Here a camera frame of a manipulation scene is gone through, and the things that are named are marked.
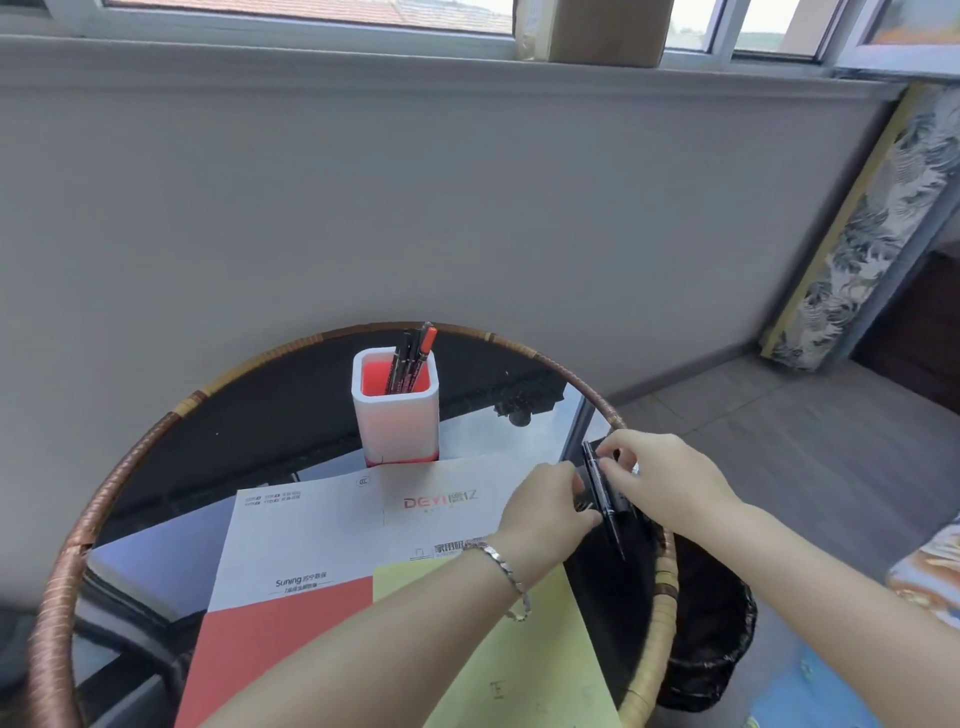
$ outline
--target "silver bracelet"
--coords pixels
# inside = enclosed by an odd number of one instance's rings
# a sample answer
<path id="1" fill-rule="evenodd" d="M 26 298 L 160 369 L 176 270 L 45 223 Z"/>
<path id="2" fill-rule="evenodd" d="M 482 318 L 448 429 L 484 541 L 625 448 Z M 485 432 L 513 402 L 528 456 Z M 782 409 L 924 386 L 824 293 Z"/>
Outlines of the silver bracelet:
<path id="1" fill-rule="evenodd" d="M 524 621 L 530 616 L 530 596 L 527 594 L 527 589 L 520 582 L 516 580 L 514 576 L 514 570 L 510 568 L 510 565 L 503 560 L 503 557 L 497 553 L 496 549 L 493 548 L 483 539 L 470 539 L 469 541 L 464 542 L 464 551 L 469 548 L 478 548 L 479 550 L 486 553 L 490 556 L 496 564 L 507 574 L 507 578 L 510 579 L 510 583 L 514 585 L 514 589 L 520 594 L 520 598 L 523 599 L 523 614 L 515 615 L 513 611 L 507 612 L 507 617 L 513 621 Z"/>

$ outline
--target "hand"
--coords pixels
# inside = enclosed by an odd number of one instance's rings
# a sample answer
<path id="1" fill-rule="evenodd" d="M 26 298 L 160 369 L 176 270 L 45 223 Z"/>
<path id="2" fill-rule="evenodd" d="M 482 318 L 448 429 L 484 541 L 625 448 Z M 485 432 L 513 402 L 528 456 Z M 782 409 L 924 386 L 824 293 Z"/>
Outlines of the hand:
<path id="1" fill-rule="evenodd" d="M 620 458 L 613 462 L 615 449 Z M 676 435 L 618 429 L 597 448 L 611 485 L 651 519 L 700 542 L 731 503 L 742 504 L 727 478 L 706 455 Z M 640 464 L 640 476 L 633 475 Z"/>
<path id="2" fill-rule="evenodd" d="M 584 490 L 572 463 L 540 463 L 510 496 L 500 527 L 488 541 L 528 589 L 561 564 L 601 521 L 592 509 L 577 512 Z"/>

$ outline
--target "yellow paper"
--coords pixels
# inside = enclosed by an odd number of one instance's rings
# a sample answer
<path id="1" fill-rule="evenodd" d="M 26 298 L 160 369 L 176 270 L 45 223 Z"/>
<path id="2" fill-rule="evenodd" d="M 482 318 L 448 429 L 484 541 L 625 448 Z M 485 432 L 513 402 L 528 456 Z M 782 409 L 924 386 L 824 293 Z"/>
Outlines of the yellow paper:
<path id="1" fill-rule="evenodd" d="M 377 568 L 373 600 L 446 561 Z M 564 568 L 530 590 L 530 601 L 526 621 L 502 619 L 480 643 L 425 728 L 620 728 Z"/>

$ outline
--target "floor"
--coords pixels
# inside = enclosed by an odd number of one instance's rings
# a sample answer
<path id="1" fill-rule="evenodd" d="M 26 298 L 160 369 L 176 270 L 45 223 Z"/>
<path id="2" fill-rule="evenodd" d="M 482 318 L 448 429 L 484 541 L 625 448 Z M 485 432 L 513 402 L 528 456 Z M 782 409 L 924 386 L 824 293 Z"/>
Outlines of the floor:
<path id="1" fill-rule="evenodd" d="M 618 410 L 636 429 L 682 435 L 744 500 L 877 580 L 960 510 L 960 416 L 852 362 L 800 375 L 744 357 Z M 801 646 L 761 604 L 720 703 L 658 709 L 651 728 L 740 728 Z"/>

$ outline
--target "white pen holder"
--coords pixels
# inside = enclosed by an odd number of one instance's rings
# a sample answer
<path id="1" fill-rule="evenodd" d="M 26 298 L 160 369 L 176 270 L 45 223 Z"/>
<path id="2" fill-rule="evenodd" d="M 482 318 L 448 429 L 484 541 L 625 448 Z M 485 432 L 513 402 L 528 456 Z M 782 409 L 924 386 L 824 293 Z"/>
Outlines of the white pen holder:
<path id="1" fill-rule="evenodd" d="M 440 382 L 433 352 L 409 394 L 384 394 L 393 361 L 393 347 L 364 349 L 353 357 L 350 389 L 367 465 L 438 460 Z"/>

